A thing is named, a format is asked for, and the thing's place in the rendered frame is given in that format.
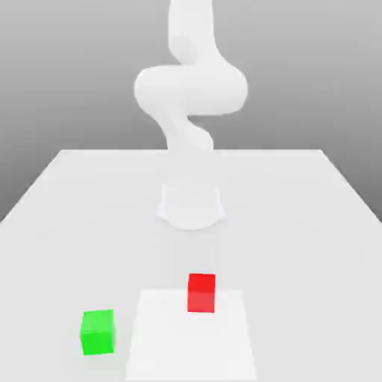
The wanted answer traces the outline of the small green cube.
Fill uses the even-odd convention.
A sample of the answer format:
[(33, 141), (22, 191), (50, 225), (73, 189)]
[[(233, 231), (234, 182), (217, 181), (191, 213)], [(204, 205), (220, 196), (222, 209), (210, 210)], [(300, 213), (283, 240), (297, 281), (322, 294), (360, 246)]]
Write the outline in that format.
[(83, 313), (80, 339), (84, 355), (113, 354), (115, 336), (113, 310), (89, 310)]

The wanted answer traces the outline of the small red cube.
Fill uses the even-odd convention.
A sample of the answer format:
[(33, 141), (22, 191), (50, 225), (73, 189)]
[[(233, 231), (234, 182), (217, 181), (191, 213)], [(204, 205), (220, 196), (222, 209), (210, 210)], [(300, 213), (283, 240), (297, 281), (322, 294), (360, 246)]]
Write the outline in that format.
[(214, 274), (190, 273), (187, 284), (187, 311), (191, 313), (214, 313), (216, 276)]

